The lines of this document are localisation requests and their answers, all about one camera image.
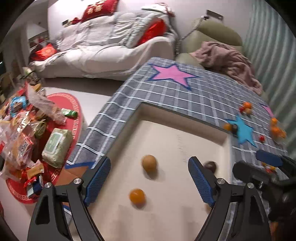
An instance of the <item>star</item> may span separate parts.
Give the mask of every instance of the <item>star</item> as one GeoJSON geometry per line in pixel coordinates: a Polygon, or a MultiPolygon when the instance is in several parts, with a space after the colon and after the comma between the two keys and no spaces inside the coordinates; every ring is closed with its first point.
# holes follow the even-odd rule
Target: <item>star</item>
{"type": "Polygon", "coordinates": [[[160,67],[151,64],[151,67],[158,73],[153,75],[149,80],[173,80],[189,90],[191,89],[187,82],[187,78],[201,77],[179,70],[176,64],[172,64],[169,67],[160,67]]]}
{"type": "Polygon", "coordinates": [[[253,128],[246,125],[244,121],[242,120],[241,117],[238,115],[236,116],[236,120],[227,120],[230,124],[237,124],[237,136],[239,139],[239,144],[244,143],[245,141],[250,142],[253,146],[256,147],[254,141],[253,141],[253,136],[252,136],[252,131],[253,128]]]}
{"type": "Polygon", "coordinates": [[[270,115],[270,117],[274,117],[274,114],[272,113],[272,110],[270,109],[270,107],[269,106],[266,106],[266,105],[264,105],[264,104],[261,104],[261,103],[259,103],[267,112],[268,112],[268,114],[270,115]]]}

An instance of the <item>blue textured pad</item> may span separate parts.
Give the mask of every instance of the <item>blue textured pad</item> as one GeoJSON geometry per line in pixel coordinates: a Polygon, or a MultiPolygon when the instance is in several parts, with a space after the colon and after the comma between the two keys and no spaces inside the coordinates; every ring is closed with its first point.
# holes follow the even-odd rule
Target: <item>blue textured pad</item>
{"type": "Polygon", "coordinates": [[[281,158],[270,152],[258,150],[255,156],[257,160],[265,162],[266,164],[274,167],[281,167],[283,165],[281,158]]]}
{"type": "Polygon", "coordinates": [[[111,162],[109,158],[106,158],[101,167],[98,169],[97,173],[94,175],[94,178],[87,186],[86,196],[84,199],[86,206],[89,206],[96,200],[110,170],[111,162]]]}
{"type": "Polygon", "coordinates": [[[188,170],[203,202],[212,207],[215,203],[212,196],[212,188],[192,158],[188,161],[188,170]]]}

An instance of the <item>green striped curtain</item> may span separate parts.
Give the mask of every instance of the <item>green striped curtain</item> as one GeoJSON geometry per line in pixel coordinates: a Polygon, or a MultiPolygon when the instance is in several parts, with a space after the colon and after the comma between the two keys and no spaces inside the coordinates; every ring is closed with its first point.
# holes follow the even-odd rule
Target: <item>green striped curtain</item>
{"type": "Polygon", "coordinates": [[[252,0],[244,53],[250,59],[275,117],[287,132],[286,148],[296,158],[296,38],[264,0],[252,0]]]}

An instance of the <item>brown blanket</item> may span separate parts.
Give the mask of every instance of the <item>brown blanket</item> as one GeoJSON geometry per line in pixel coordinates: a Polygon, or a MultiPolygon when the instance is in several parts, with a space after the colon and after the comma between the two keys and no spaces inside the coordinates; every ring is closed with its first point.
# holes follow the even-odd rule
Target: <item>brown blanket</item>
{"type": "Polygon", "coordinates": [[[190,54],[202,66],[228,75],[256,94],[262,94],[262,85],[254,79],[251,62],[233,47],[218,42],[202,42],[201,48],[190,54]]]}

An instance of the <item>red round tablecloth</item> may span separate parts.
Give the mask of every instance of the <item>red round tablecloth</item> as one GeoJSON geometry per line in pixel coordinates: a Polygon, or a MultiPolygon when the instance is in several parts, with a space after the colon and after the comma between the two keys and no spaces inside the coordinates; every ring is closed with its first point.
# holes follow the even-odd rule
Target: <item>red round tablecloth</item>
{"type": "MultiPolygon", "coordinates": [[[[59,108],[65,108],[70,110],[75,110],[78,112],[78,117],[76,120],[67,118],[66,125],[60,126],[55,124],[53,121],[50,121],[48,123],[46,132],[42,136],[42,139],[39,142],[40,146],[44,146],[46,144],[46,141],[48,140],[51,132],[54,128],[60,128],[60,129],[68,129],[72,131],[73,135],[73,142],[69,148],[69,151],[67,153],[66,159],[69,157],[71,151],[76,145],[76,142],[80,136],[80,132],[82,129],[82,122],[83,122],[83,116],[81,112],[81,107],[78,102],[78,100],[71,94],[68,93],[55,93],[47,96],[51,101],[57,104],[59,108]]],[[[58,176],[62,169],[60,168],[54,168],[50,165],[48,166],[48,171],[50,175],[51,182],[55,184],[58,180],[58,176]]],[[[11,180],[8,178],[6,180],[6,184],[8,186],[8,189],[10,190],[11,194],[20,202],[25,204],[31,204],[35,203],[37,199],[31,199],[27,197],[26,189],[23,187],[23,183],[18,183],[16,181],[11,180]]]]}

